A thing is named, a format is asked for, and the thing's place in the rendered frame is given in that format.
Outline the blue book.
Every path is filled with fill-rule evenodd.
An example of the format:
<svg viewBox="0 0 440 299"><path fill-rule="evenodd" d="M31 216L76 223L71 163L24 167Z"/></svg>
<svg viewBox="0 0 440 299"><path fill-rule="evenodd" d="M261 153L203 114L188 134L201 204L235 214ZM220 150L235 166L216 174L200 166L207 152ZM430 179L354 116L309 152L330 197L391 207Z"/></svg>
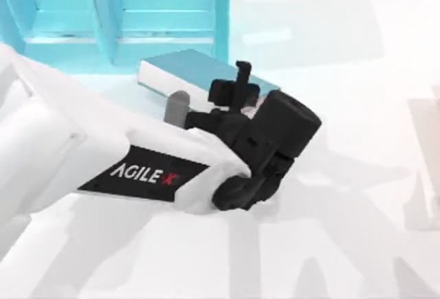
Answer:
<svg viewBox="0 0 440 299"><path fill-rule="evenodd" d="M176 91L190 96L190 108L209 112L208 92L215 79L235 80L238 69L194 49L152 56L141 61L137 83L168 97Z"/></svg>

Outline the pale grey rounded box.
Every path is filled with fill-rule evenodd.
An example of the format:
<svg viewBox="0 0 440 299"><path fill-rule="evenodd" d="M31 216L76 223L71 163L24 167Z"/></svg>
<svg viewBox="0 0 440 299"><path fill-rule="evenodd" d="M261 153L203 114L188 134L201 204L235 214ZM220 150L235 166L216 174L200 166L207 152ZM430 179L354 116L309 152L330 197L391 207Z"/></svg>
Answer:
<svg viewBox="0 0 440 299"><path fill-rule="evenodd" d="M167 124L184 128L189 112L190 96L186 91L179 90L167 98L164 121Z"/></svg>

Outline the light blue rack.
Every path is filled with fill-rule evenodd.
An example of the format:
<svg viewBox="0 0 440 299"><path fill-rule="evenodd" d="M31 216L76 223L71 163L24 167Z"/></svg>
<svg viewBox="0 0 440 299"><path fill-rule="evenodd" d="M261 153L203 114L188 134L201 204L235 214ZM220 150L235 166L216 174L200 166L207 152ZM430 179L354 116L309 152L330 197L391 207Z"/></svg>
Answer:
<svg viewBox="0 0 440 299"><path fill-rule="evenodd" d="M229 56L230 0L0 0L0 43L67 73L130 73L155 55Z"/></svg>

